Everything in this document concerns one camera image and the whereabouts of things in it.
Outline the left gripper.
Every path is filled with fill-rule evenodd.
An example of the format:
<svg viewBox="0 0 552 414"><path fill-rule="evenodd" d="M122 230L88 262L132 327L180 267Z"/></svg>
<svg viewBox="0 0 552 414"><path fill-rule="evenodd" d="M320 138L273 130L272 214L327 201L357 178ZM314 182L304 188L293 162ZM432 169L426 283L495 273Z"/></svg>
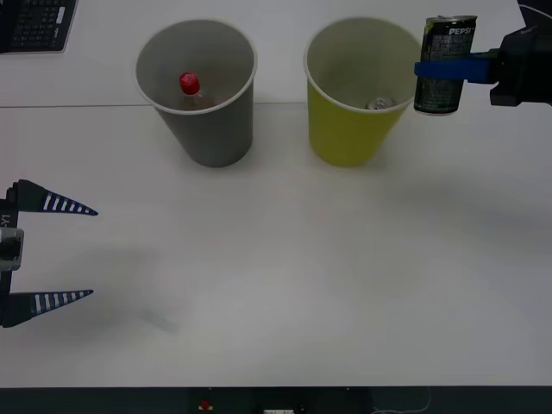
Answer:
<svg viewBox="0 0 552 414"><path fill-rule="evenodd" d="M12 272L20 267L20 230L18 210L33 213L97 216L98 212L76 200L37 185L29 180L17 181L1 199L1 327L12 328L50 311L90 296L93 290L68 292L9 293Z"/></svg>

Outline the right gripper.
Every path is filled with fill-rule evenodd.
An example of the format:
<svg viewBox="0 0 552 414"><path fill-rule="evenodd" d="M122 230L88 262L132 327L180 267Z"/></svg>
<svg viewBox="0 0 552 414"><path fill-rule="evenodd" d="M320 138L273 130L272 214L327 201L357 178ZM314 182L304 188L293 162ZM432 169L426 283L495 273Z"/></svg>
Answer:
<svg viewBox="0 0 552 414"><path fill-rule="evenodd" d="M418 78L491 85L492 61L481 58L491 58L491 50L458 60L417 62L414 73ZM491 105L551 105L551 27L534 26L508 34L499 48L498 59Z"/></svg>

